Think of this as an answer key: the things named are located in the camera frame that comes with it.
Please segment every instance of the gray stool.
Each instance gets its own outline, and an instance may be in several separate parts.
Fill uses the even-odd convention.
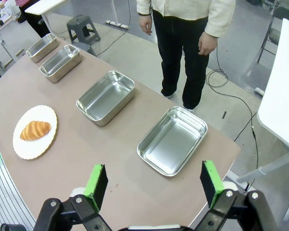
[[[90,24],[92,29],[88,29],[87,25]],[[71,20],[69,20],[66,24],[69,37],[71,39],[72,44],[74,40],[78,38],[79,42],[91,44],[94,41],[100,41],[101,38],[98,35],[91,18],[89,16],[78,15]],[[74,30],[76,35],[72,36],[71,30]]]
[[[82,49],[83,51],[88,52],[91,55],[94,55],[96,57],[94,50],[92,49],[92,47],[89,44],[83,43],[83,42],[74,42],[73,45],[75,47]]]

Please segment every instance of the bread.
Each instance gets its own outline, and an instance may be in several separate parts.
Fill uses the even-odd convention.
[[[31,121],[20,134],[20,138],[24,141],[35,141],[48,134],[50,129],[50,123]]]

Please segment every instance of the metal tray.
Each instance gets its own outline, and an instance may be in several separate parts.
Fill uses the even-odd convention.
[[[170,108],[137,146],[138,155],[162,175],[183,168],[207,134],[207,124],[181,107]]]
[[[35,63],[41,61],[47,54],[59,46],[57,36],[45,35],[40,41],[26,51],[26,55]]]
[[[58,53],[43,63],[39,70],[51,82],[56,83],[81,62],[79,49],[65,45]]]
[[[90,120],[105,126],[134,97],[135,83],[130,78],[110,71],[76,102]]]

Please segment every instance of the silver baking pan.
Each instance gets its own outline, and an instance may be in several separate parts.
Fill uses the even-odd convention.
[[[26,51],[26,55],[35,63],[41,61],[47,54],[59,46],[57,36],[47,34]]]
[[[207,124],[181,107],[170,108],[137,146],[138,155],[164,176],[173,177],[193,155]]]
[[[134,89],[133,80],[110,71],[87,90],[76,105],[94,123],[105,126],[134,97]]]
[[[51,82],[56,83],[81,62],[79,49],[65,45],[58,53],[43,63],[39,70]]]

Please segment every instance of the person standing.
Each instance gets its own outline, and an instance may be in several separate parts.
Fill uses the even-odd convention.
[[[2,0],[2,3],[0,5],[0,9],[2,9],[5,5],[5,3],[8,0]],[[25,10],[29,8],[30,6],[37,3],[39,0],[15,0],[16,5],[19,6],[19,9],[21,13],[25,16],[26,20],[30,24],[30,26],[38,33],[38,35],[42,38],[45,35],[49,34],[50,31],[47,28],[46,24],[42,20],[41,15],[34,15],[30,13],[26,13]]]
[[[182,99],[194,112],[201,99],[209,54],[230,24],[236,0],[137,0],[139,24],[151,35],[152,16],[162,58],[161,94],[171,98],[177,90],[182,48],[187,75]]]

